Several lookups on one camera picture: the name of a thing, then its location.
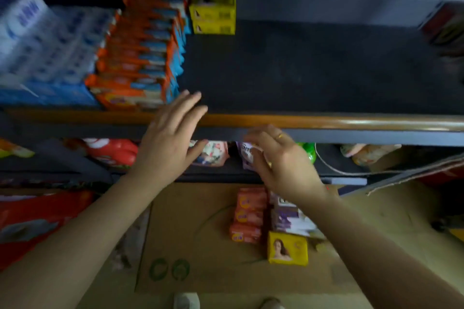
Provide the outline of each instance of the right hand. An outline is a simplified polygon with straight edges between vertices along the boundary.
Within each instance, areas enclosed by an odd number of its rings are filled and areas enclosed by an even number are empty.
[[[270,191],[297,205],[327,195],[305,150],[281,129],[272,125],[252,129],[244,142],[263,150],[252,148],[253,168]]]

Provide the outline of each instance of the shoe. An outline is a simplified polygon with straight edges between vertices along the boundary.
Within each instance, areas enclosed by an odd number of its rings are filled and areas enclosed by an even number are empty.
[[[174,294],[174,309],[200,309],[200,298],[197,293]]]
[[[285,309],[277,298],[267,298],[259,309]]]

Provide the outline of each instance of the cardboard sheet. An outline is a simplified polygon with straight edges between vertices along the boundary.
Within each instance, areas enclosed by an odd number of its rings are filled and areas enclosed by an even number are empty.
[[[154,200],[136,291],[347,293],[359,287],[341,260],[311,249],[309,265],[269,264],[262,245],[236,243],[228,230],[240,187],[173,183]]]

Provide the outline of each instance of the barcode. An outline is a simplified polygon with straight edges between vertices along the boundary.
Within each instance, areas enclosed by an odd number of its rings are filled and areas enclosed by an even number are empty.
[[[231,27],[230,26],[222,26],[220,29],[219,29],[219,32],[220,33],[227,33],[227,34],[230,34],[232,32],[231,30]]]
[[[229,12],[220,12],[219,13],[219,18],[220,19],[227,19],[230,20],[231,14]]]

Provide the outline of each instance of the red package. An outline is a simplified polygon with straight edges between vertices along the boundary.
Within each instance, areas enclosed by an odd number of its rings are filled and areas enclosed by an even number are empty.
[[[237,208],[264,210],[267,207],[267,200],[264,187],[240,188],[237,195]]]
[[[259,227],[233,223],[229,229],[234,242],[259,243],[261,230]]]
[[[240,224],[261,227],[264,224],[263,212],[237,208],[235,210],[235,221]]]
[[[0,271],[88,207],[93,193],[62,192],[0,202]]]

